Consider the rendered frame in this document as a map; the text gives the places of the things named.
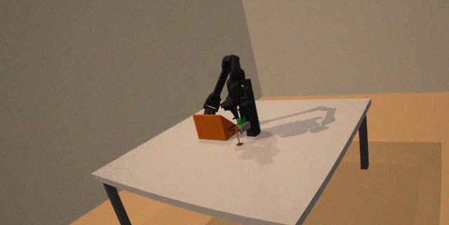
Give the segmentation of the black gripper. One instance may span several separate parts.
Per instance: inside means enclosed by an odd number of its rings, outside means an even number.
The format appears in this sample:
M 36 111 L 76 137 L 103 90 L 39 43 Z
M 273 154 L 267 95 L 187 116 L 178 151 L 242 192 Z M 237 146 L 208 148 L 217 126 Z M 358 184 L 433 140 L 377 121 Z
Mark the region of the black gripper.
M 231 99 L 231 97 L 234 97 L 234 99 L 237 102 L 237 105 L 235 105 L 235 107 L 233 107 L 232 110 L 230 110 L 233 113 L 235 119 L 238 119 L 238 111 L 239 111 L 241 120 L 243 120 L 245 110 L 249 109 L 250 107 L 252 107 L 253 106 L 253 102 L 252 101 L 245 101 L 245 102 L 241 103 L 243 100 L 241 100 L 240 95 L 236 96 L 233 93 L 229 93 L 229 95 L 227 97 L 229 97 L 230 99 Z M 239 109 L 237 109 L 237 107 L 239 107 Z

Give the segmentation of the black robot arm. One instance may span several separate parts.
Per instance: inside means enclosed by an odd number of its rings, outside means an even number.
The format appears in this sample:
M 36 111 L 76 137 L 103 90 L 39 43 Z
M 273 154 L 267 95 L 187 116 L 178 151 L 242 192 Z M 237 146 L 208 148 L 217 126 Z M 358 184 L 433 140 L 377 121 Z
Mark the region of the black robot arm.
M 235 55 L 223 57 L 222 72 L 217 81 L 214 91 L 208 96 L 208 98 L 204 103 L 203 109 L 205 110 L 203 115 L 215 115 L 215 112 L 218 112 L 221 101 L 220 94 L 222 92 L 222 89 L 224 87 L 228 75 L 229 75 L 229 79 L 227 80 L 228 93 L 233 93 L 236 96 L 242 94 L 243 88 L 241 85 L 244 85 L 245 83 L 245 72 L 241 68 L 239 59 L 240 58 Z M 226 101 L 224 102 L 222 107 L 225 111 L 227 110 L 230 111 L 232 110 L 233 107 L 235 107 L 235 105 L 237 105 L 237 102 L 234 99 L 234 97 L 231 97 L 231 99 L 226 97 Z M 214 107 L 215 109 L 212 107 Z

